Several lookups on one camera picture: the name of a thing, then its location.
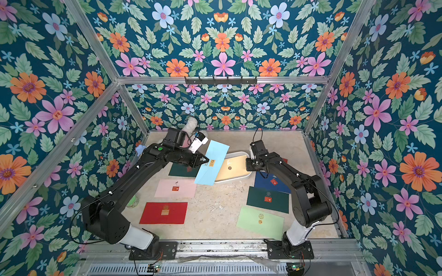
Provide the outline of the yellow envelope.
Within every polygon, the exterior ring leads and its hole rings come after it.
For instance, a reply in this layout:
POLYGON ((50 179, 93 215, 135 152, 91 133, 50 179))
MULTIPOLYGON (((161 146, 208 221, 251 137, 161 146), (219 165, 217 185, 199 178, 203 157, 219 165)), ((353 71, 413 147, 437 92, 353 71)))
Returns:
POLYGON ((246 159, 246 155, 226 158, 215 181, 220 182, 247 176, 249 172, 246 170, 246 159))

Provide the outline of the light blue envelope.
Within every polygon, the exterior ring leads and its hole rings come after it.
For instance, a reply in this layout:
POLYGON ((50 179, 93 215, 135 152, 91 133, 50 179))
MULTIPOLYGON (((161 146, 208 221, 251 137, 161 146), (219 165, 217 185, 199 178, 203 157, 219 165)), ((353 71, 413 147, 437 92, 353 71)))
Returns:
POLYGON ((220 142, 210 141, 206 152, 206 157, 209 161, 200 166, 195 179, 195 184, 208 186, 214 185, 229 148, 228 145, 220 142))

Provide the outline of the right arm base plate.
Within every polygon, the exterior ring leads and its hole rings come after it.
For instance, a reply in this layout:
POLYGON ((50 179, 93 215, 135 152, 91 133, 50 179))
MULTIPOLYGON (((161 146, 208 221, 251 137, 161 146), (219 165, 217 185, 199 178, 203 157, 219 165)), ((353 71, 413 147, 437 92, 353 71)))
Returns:
POLYGON ((293 246, 285 241, 264 239, 267 245, 269 259, 314 259, 314 253, 309 241, 293 246))

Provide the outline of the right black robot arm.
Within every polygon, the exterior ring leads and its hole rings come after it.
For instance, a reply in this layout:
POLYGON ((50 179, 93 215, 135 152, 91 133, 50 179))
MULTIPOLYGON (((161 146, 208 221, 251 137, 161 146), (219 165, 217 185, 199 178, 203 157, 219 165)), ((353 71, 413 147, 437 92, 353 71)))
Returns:
POLYGON ((311 227, 332 214, 333 203, 320 176, 309 176, 295 169, 279 154, 269 152, 262 140, 251 142, 250 149, 252 157, 246 159, 246 170, 274 175, 290 189, 292 211, 300 225, 311 227))

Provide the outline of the white plastic storage box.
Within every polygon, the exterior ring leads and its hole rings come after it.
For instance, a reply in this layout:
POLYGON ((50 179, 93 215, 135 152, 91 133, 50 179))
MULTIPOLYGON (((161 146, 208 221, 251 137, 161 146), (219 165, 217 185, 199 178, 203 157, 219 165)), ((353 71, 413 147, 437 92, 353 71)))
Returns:
POLYGON ((218 172, 215 183, 219 184, 250 176, 251 172, 246 170, 247 158, 250 158, 249 154, 243 151, 228 153, 218 172))

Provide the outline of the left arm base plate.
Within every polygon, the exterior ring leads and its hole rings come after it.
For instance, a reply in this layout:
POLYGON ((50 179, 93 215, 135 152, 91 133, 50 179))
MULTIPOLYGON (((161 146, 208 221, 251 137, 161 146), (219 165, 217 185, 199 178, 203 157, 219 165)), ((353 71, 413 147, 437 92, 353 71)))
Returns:
POLYGON ((157 241, 146 250, 131 248, 130 261, 162 261, 174 260, 177 254, 178 243, 176 241, 157 241))

